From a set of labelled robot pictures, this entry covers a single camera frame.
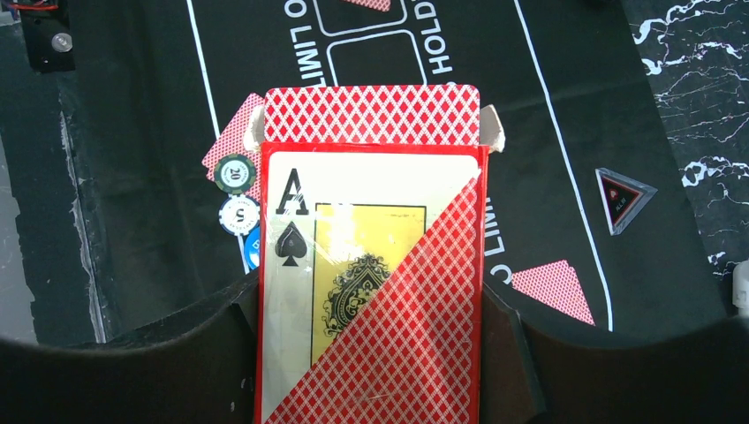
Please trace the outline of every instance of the black marble surface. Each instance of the black marble surface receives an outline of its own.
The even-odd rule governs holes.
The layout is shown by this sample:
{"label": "black marble surface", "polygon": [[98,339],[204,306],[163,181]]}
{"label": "black marble surface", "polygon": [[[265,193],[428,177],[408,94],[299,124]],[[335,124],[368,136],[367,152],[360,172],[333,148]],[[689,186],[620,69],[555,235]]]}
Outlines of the black marble surface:
{"label": "black marble surface", "polygon": [[749,259],[749,1],[624,0],[707,260]]}

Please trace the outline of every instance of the cable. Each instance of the cable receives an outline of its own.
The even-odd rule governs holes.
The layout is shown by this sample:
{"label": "cable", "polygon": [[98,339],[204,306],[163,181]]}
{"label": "cable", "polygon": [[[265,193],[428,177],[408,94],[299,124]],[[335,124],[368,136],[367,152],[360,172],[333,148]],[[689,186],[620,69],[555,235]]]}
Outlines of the cable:
{"label": "cable", "polygon": [[46,0],[33,4],[18,4],[8,0],[0,0],[0,2],[12,11],[56,11],[59,8],[56,4],[47,4]]}

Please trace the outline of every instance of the green poker chip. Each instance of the green poker chip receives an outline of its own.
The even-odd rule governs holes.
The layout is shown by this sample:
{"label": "green poker chip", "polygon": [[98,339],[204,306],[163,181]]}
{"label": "green poker chip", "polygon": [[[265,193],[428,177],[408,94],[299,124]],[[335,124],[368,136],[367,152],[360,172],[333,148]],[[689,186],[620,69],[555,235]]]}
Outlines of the green poker chip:
{"label": "green poker chip", "polygon": [[242,194],[255,184],[257,170],[247,156],[232,154],[221,158],[214,169],[218,188],[228,194]]}

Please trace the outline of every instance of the triangle marker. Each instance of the triangle marker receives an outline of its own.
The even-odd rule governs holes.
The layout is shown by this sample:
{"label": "triangle marker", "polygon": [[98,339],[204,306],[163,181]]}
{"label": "triangle marker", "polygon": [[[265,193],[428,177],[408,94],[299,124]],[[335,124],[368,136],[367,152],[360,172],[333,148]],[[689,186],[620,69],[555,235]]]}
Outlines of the triangle marker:
{"label": "triangle marker", "polygon": [[595,177],[612,236],[621,234],[658,191],[606,168],[595,170]]}

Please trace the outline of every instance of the spade symbol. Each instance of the spade symbol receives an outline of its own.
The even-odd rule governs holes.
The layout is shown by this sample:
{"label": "spade symbol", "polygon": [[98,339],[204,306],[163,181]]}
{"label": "spade symbol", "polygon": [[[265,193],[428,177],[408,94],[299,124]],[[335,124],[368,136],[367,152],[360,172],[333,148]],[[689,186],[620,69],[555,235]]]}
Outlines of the spade symbol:
{"label": "spade symbol", "polygon": [[294,223],[289,223],[286,230],[276,243],[276,255],[280,258],[289,258],[284,262],[285,267],[298,267],[294,258],[303,258],[306,255],[306,244],[302,234]]}

